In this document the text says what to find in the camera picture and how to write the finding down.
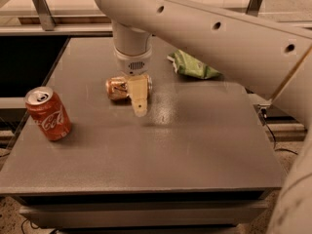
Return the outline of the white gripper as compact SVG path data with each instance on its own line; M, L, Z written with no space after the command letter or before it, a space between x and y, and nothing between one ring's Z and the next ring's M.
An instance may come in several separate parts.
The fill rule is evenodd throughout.
M148 77L140 74L148 70L152 50L149 49L140 55L129 56L114 49L114 55L118 68L124 74L131 76L127 81L127 88L135 115L137 117L145 116L147 113Z

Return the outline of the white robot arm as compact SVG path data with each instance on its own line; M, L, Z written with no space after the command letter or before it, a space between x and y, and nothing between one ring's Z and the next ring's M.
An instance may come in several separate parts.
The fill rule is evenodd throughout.
M187 0L95 0L112 21L124 70L151 55L155 35L291 115L307 131L268 234L312 229L312 31Z

